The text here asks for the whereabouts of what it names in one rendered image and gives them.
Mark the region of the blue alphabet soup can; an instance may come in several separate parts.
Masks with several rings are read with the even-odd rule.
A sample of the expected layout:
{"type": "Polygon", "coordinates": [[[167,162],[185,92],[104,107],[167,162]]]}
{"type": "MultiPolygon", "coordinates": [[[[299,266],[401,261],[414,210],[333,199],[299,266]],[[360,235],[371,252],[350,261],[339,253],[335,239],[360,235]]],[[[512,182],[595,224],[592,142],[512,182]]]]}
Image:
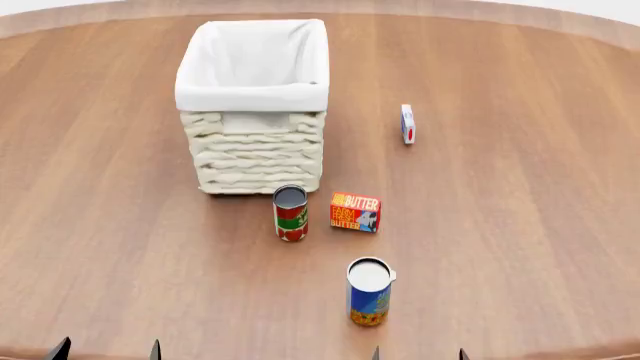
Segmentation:
{"type": "Polygon", "coordinates": [[[378,326],[387,319],[396,272],[377,257],[360,257],[347,266],[347,312],[359,326],[378,326]]]}

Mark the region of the white woven basket with liner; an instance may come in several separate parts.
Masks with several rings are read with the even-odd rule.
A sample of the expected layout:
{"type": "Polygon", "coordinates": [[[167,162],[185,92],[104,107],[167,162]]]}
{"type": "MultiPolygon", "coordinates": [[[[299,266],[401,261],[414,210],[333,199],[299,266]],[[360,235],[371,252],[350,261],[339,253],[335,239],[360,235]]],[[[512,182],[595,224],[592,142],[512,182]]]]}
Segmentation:
{"type": "Polygon", "coordinates": [[[177,70],[175,103],[201,191],[316,191],[329,88],[322,20],[199,26],[177,70]]]}

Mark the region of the orange butter box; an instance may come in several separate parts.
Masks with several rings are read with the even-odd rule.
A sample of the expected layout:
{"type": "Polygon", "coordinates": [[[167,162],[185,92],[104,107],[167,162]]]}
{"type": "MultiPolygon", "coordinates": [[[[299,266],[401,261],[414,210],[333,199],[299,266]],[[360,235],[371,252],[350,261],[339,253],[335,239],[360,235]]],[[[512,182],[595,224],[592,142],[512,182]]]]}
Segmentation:
{"type": "Polygon", "coordinates": [[[346,192],[334,192],[330,202],[330,225],[366,233],[377,233],[380,227],[382,202],[346,192]]]}

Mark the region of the red green tomato sauce can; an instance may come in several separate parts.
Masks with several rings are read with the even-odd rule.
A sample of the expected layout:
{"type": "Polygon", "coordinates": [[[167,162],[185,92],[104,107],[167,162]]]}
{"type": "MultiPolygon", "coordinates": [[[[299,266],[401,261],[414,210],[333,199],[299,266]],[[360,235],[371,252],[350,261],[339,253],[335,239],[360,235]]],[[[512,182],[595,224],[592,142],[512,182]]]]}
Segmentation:
{"type": "Polygon", "coordinates": [[[276,235],[285,242],[299,242],[308,233],[308,196],[299,185],[283,185],[273,194],[276,235]]]}

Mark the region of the white blue small carton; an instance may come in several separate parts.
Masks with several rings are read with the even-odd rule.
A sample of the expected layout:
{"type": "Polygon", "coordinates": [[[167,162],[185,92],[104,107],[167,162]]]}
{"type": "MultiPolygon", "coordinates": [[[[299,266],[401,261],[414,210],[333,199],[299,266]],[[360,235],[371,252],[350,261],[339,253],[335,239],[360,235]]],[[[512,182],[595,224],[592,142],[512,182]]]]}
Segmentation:
{"type": "Polygon", "coordinates": [[[401,105],[401,131],[405,144],[415,143],[416,126],[412,107],[409,104],[401,105]]]}

